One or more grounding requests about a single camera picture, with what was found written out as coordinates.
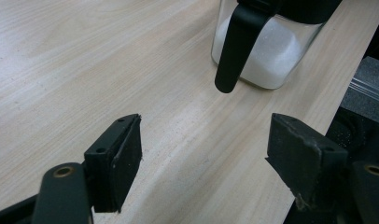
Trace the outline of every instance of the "screw hole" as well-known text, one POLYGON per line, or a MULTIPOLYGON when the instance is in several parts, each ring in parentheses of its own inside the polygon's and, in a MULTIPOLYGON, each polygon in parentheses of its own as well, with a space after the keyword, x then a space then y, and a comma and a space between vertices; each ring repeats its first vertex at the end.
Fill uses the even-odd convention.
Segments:
POLYGON ((57 178, 71 175, 74 172, 74 168, 71 166, 64 166, 53 172, 53 176, 57 178))
POLYGON ((105 149, 105 148, 102 148, 102 147, 96 149, 96 152, 97 152, 97 153, 104 153, 105 151, 106 151, 106 149, 105 149))
POLYGON ((373 175, 379 175, 379 167, 378 166, 373 166, 373 165, 367 165, 365 166, 365 169, 373 174, 373 175))

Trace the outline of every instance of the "dark floor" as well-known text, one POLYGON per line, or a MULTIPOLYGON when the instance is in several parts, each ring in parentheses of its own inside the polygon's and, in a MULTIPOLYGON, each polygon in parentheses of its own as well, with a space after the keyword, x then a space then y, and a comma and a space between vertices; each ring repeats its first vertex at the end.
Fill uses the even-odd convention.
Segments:
POLYGON ((341 107, 379 122, 379 61, 367 57, 341 102, 341 107))

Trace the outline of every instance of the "table surface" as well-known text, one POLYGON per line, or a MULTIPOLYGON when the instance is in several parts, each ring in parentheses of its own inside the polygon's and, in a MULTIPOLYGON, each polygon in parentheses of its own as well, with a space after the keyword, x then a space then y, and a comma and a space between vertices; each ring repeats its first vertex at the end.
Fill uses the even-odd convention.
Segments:
POLYGON ((379 22, 343 0, 275 91, 214 86, 218 0, 0 1, 0 209, 142 115, 143 159, 122 213, 96 223, 281 223, 292 203, 264 159, 272 113, 325 133, 379 22))

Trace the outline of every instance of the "light wood tabletop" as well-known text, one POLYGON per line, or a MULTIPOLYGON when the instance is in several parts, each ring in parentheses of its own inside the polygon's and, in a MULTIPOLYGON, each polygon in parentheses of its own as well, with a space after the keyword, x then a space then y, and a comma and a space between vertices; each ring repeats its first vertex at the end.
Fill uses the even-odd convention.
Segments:
POLYGON ((288 82, 214 85, 218 0, 0 1, 0 210, 139 113, 143 159, 121 214, 95 223, 281 223, 264 159, 272 113, 325 133, 379 22, 343 0, 288 82))

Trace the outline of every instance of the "black lid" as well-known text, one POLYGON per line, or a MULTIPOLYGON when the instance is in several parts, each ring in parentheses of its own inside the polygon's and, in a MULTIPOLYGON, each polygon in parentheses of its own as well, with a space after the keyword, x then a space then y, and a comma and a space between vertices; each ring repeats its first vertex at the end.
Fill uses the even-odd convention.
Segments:
POLYGON ((342 0, 286 0, 277 14, 306 24, 326 22, 342 0))

